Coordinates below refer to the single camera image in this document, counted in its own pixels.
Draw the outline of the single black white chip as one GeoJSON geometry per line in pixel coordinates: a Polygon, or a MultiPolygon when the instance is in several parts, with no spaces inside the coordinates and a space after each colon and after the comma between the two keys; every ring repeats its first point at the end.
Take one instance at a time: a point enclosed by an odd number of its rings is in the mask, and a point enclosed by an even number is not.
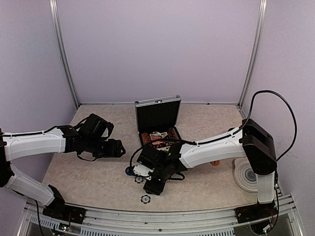
{"type": "Polygon", "coordinates": [[[148,196],[148,195],[143,195],[143,196],[141,197],[141,202],[142,202],[143,204],[148,204],[148,203],[151,202],[151,197],[148,196]]]}

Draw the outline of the blue round button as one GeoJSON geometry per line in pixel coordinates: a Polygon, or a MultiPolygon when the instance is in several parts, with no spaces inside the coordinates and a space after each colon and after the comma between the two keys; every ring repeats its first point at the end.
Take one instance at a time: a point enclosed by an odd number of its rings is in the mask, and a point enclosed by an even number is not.
{"type": "Polygon", "coordinates": [[[125,173],[126,173],[128,176],[134,176],[133,167],[128,166],[128,167],[125,169],[125,173]]]}

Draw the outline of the red playing card deck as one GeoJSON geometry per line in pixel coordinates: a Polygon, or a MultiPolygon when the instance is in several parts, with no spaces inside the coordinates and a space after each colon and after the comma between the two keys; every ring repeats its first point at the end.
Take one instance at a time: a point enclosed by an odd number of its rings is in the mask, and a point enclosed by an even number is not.
{"type": "Polygon", "coordinates": [[[150,138],[151,138],[152,141],[160,140],[160,139],[163,139],[163,138],[165,138],[167,136],[168,136],[167,132],[162,132],[162,133],[160,133],[160,132],[152,132],[150,134],[150,138]]]}

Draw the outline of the aluminium poker chip case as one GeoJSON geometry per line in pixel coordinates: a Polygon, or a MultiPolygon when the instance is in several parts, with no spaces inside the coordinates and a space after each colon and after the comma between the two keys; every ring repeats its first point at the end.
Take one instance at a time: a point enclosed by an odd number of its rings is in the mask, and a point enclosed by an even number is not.
{"type": "Polygon", "coordinates": [[[142,133],[168,132],[168,129],[173,127],[181,138],[176,128],[181,101],[179,95],[172,95],[134,102],[141,146],[144,146],[141,140],[142,133]]]}

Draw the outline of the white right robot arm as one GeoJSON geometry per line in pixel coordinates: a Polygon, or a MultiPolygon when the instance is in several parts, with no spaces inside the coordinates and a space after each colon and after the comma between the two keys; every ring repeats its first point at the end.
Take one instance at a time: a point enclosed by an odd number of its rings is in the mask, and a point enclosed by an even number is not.
{"type": "Polygon", "coordinates": [[[229,158],[245,157],[255,173],[257,201],[252,214],[262,218],[271,210],[274,200],[277,159],[273,137],[252,119],[244,119],[239,128],[201,141],[172,139],[168,152],[145,144],[132,167],[133,173],[145,178],[145,191],[160,195],[165,182],[196,166],[229,158]]]}

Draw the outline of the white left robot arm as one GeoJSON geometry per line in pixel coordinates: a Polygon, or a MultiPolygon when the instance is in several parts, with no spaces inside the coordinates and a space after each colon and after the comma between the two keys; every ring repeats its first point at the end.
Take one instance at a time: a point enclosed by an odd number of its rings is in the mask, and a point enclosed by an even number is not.
{"type": "Polygon", "coordinates": [[[0,186],[32,198],[59,219],[69,214],[69,208],[57,188],[43,185],[29,177],[11,162],[22,157],[46,153],[84,152],[99,158],[120,158],[126,150],[122,141],[111,139],[114,124],[96,114],[90,114],[77,125],[59,125],[29,133],[0,134],[0,186]]]}

